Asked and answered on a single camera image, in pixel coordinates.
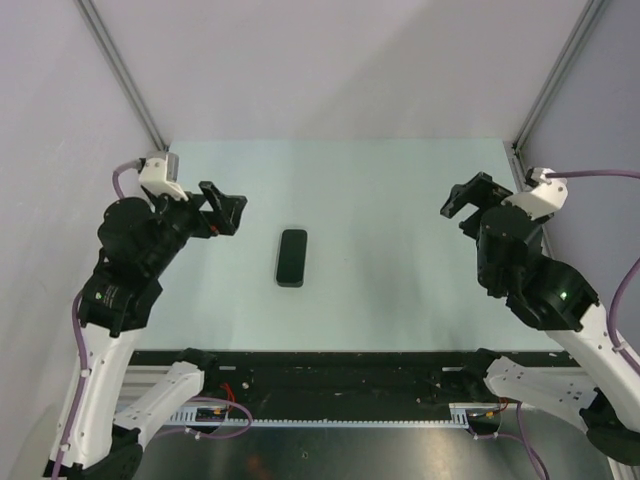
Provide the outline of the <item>black glasses case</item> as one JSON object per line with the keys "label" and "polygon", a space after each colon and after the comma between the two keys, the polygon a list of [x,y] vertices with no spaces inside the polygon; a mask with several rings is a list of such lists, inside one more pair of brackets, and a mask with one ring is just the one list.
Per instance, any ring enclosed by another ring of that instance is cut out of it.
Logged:
{"label": "black glasses case", "polygon": [[303,229],[282,232],[277,256],[275,280],[283,288],[299,288],[304,284],[308,233]]}

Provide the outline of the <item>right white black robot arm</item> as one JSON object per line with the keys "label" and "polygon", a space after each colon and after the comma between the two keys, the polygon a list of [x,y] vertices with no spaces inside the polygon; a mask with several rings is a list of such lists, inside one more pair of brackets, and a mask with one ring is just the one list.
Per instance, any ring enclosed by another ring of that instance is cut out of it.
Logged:
{"label": "right white black robot arm", "polygon": [[586,377],[543,374],[480,349],[464,369],[462,391],[473,401],[492,394],[533,406],[574,426],[607,457],[636,466],[639,356],[585,277],[543,252],[543,226],[568,197],[566,175],[534,168],[527,185],[513,193],[480,172],[452,187],[440,213],[452,218],[466,205],[476,207],[459,227],[475,242],[479,285],[563,347]]}

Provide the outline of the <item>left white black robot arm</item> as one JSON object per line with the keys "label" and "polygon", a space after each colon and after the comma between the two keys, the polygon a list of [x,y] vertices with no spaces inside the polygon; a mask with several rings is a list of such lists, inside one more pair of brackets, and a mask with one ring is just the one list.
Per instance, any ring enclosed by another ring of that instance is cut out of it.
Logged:
{"label": "left white black robot arm", "polygon": [[222,387],[217,358],[183,350],[163,380],[122,412],[124,377],[151,310],[160,277],[192,238],[232,236],[248,200],[202,181],[183,199],[147,193],[112,203],[97,236],[98,261],[72,303],[76,378],[59,419],[45,479],[130,479],[150,440],[195,397]]}

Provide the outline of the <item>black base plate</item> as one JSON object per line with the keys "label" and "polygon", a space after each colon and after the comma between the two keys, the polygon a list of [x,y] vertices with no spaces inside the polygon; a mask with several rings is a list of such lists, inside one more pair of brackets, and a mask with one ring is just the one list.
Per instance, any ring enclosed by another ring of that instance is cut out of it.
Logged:
{"label": "black base plate", "polygon": [[258,423],[443,420],[454,403],[495,405],[478,352],[223,352],[208,396],[235,400]]}

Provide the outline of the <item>aluminium rail frame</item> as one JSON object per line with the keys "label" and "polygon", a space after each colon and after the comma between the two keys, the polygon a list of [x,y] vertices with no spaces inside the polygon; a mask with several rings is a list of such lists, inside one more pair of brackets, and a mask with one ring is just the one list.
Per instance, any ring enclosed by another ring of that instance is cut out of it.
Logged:
{"label": "aluminium rail frame", "polygon": [[[496,139],[177,141],[179,182],[248,199],[238,232],[192,240],[161,277],[133,356],[178,352],[505,353],[543,372],[570,359],[478,285],[475,252],[440,215],[478,172],[519,189],[525,172]],[[308,233],[304,284],[275,280],[280,237]],[[609,479],[611,466],[562,420],[529,406],[494,421],[496,440],[452,428],[251,428],[231,439],[166,432],[141,479],[532,479],[525,431],[554,479]]]}

